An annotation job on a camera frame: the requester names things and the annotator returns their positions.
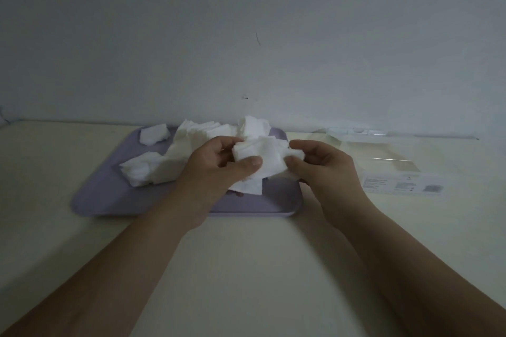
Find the clear plastic packaging with label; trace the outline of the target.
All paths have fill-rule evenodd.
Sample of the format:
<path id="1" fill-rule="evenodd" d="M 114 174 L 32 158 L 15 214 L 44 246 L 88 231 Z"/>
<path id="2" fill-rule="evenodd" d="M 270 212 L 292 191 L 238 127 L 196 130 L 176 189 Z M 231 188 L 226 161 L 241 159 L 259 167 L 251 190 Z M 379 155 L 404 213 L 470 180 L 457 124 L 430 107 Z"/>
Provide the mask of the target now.
<path id="1" fill-rule="evenodd" d="M 476 140 L 473 136 L 337 127 L 319 129 L 306 139 L 325 142 L 350 155 L 366 193 L 427 197 L 448 195 L 463 177 L 438 142 Z"/>

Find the pile of white cotton pads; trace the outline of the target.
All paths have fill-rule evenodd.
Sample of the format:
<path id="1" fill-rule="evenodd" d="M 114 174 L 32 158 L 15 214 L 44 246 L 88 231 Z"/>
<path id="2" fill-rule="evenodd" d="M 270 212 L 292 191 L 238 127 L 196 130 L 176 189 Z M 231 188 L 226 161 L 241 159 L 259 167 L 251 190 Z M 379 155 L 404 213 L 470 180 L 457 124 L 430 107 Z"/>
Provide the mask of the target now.
<path id="1" fill-rule="evenodd" d="M 119 165 L 119 170 L 132 187 L 175 181 L 196 149 L 217 136 L 253 140 L 267 137 L 271 126 L 266 119 L 246 116 L 237 125 L 210 121 L 195 123 L 185 120 L 177 128 L 168 150 L 161 155 L 145 152 Z"/>

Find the small cotton pad clump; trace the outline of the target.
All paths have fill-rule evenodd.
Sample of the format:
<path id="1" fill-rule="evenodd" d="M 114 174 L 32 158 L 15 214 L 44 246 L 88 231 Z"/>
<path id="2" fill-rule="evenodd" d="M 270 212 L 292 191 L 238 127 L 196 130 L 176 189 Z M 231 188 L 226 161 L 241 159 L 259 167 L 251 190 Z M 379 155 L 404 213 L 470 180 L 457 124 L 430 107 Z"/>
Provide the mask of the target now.
<path id="1" fill-rule="evenodd" d="M 141 129 L 139 142 L 144 146 L 153 146 L 158 142 L 167 140 L 170 135 L 167 124 L 161 123 Z"/>

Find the person's right forearm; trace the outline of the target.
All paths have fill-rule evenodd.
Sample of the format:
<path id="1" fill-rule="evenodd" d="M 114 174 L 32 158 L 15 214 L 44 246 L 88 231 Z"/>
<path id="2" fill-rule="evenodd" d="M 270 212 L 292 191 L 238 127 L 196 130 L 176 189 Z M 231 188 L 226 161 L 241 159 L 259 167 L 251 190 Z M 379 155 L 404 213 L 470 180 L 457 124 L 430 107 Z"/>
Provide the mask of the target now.
<path id="1" fill-rule="evenodd" d="M 412 337 L 506 337 L 506 309 L 368 198 L 319 200 Z"/>

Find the person's right hand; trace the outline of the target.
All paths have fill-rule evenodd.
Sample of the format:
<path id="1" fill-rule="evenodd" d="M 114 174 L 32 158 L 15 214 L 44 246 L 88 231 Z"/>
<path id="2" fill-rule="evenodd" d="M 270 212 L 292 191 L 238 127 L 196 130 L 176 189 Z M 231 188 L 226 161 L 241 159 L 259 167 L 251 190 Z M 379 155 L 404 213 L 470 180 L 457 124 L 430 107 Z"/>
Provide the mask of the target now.
<path id="1" fill-rule="evenodd" d="M 355 212 L 373 207 L 362 189 L 352 157 L 334 146 L 314 140 L 291 140 L 289 146 L 305 153 L 304 161 L 313 165 L 307 184 L 320 202 L 326 219 L 336 225 Z"/>

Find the purple plastic tray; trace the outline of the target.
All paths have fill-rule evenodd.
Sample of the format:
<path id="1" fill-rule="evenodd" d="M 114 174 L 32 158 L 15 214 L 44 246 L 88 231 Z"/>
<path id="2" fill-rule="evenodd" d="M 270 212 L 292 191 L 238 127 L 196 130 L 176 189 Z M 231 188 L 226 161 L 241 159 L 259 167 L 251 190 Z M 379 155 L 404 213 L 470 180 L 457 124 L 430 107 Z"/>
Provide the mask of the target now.
<path id="1" fill-rule="evenodd" d="M 84 217 L 131 217 L 143 214 L 174 188 L 174 182 L 132 187 L 124 178 L 119 165 L 147 151 L 164 154 L 173 141 L 176 127 L 169 127 L 168 140 L 153 146 L 139 142 L 141 129 L 131 132 L 110 156 L 90 175 L 73 196 L 72 211 Z M 303 205 L 303 195 L 297 181 L 278 178 L 265 179 L 262 195 L 237 196 L 228 191 L 211 209 L 211 216 L 224 217 L 288 217 Z"/>

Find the white cotton pad bundle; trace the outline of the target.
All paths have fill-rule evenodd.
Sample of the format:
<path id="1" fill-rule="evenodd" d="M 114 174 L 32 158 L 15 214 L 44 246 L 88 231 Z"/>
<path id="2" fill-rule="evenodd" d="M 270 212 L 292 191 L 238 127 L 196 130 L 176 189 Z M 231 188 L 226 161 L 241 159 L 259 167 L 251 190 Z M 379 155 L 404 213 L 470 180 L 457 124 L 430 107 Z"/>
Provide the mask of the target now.
<path id="1" fill-rule="evenodd" d="M 262 136 L 238 142 L 232 148 L 235 161 L 241 161 L 252 156 L 262 159 L 262 166 L 249 179 L 265 179 L 282 174 L 288 170 L 285 158 L 288 156 L 304 160 L 305 153 L 299 149 L 292 149 L 287 140 L 274 136 Z"/>

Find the person's left forearm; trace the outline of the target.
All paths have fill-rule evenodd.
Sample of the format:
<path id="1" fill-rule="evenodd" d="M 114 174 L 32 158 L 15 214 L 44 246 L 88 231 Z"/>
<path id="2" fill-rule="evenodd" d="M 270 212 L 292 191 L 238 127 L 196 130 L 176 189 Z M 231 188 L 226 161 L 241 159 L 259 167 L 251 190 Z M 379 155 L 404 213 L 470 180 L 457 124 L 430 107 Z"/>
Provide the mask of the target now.
<path id="1" fill-rule="evenodd" d="M 180 241 L 218 198 L 169 193 L 0 337 L 128 337 Z"/>

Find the person's left hand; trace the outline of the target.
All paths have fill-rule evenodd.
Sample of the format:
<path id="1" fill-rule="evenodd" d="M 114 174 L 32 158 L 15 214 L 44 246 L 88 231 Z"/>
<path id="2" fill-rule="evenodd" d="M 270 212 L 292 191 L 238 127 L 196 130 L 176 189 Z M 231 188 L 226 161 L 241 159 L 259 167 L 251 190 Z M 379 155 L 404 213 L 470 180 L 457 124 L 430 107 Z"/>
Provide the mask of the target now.
<path id="1" fill-rule="evenodd" d="M 217 136 L 205 142 L 189 157 L 174 189 L 171 208 L 183 215 L 193 229 L 201 225 L 211 208 L 234 183 L 226 182 L 226 164 L 235 161 L 232 148 L 237 137 Z"/>

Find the single white cotton pad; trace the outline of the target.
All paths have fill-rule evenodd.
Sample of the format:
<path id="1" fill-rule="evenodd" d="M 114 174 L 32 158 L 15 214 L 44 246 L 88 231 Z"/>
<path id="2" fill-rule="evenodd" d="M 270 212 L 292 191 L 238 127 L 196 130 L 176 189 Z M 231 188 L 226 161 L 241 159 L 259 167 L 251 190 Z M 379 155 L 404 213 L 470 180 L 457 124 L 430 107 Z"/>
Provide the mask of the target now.
<path id="1" fill-rule="evenodd" d="M 229 190 L 242 194 L 262 195 L 262 179 L 245 179 L 234 183 Z"/>

